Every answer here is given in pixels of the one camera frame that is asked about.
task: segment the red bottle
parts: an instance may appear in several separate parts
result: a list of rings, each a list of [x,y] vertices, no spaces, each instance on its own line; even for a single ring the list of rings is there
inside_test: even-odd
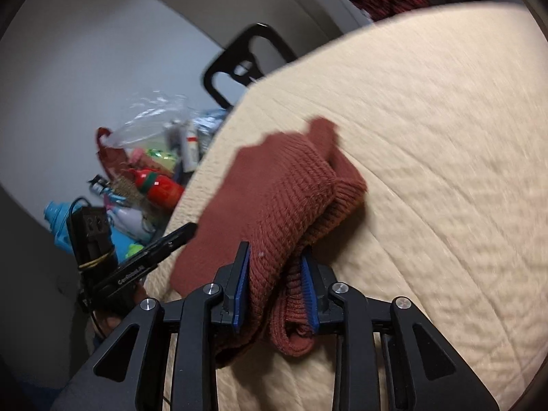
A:
[[[173,210],[183,195],[184,188],[167,176],[152,170],[130,170],[135,176],[137,189],[147,199],[166,210]]]

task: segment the folded sweater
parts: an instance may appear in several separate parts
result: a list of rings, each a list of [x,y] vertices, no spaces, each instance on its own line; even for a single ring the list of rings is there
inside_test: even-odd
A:
[[[299,256],[363,203],[366,190],[336,139],[335,125],[319,117],[306,135],[272,134],[239,150],[177,258],[171,285],[186,296],[232,262],[240,241],[250,242],[246,322],[237,338],[217,342],[218,360],[264,332],[287,355],[311,350]]]

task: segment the cream fabric surface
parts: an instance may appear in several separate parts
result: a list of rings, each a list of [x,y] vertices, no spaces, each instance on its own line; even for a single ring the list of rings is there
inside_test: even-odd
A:
[[[168,231],[199,219],[241,146],[333,120],[369,195],[321,262],[367,296],[410,297],[506,411],[548,351],[547,83],[548,43],[518,6],[446,6],[347,35],[249,90]],[[149,276],[151,296],[178,298],[174,260]],[[256,345],[217,371],[220,409],[331,409],[333,350],[321,340],[290,360]]]

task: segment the blue gripper pad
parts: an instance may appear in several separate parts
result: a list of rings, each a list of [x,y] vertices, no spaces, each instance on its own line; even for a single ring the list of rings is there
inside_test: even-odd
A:
[[[314,291],[314,284],[312,282],[308,261],[306,261],[304,256],[301,256],[301,289],[308,323],[311,326],[312,331],[317,334],[318,329],[320,328],[320,319],[318,318],[318,302],[316,292]]]
[[[232,327],[235,332],[239,332],[242,327],[242,323],[245,319],[247,308],[247,289],[248,289],[248,277],[247,272],[249,268],[249,253],[251,246],[247,247],[246,258],[244,259],[242,271],[238,280],[238,288],[236,289],[236,296],[234,298],[234,318],[232,319]]]

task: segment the silver bolt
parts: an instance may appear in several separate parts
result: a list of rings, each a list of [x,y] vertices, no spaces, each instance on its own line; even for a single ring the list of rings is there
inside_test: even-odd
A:
[[[204,286],[204,293],[207,295],[215,295],[219,291],[219,286],[215,283],[209,283]]]
[[[396,306],[398,306],[400,309],[409,309],[409,307],[411,307],[411,304],[413,304],[411,303],[411,300],[405,296],[398,296],[398,298],[396,298]]]
[[[331,288],[336,294],[345,294],[348,292],[348,284],[345,283],[335,283]]]
[[[141,301],[141,309],[144,311],[149,311],[150,309],[154,309],[156,307],[156,300],[154,298],[146,298],[143,301]]]

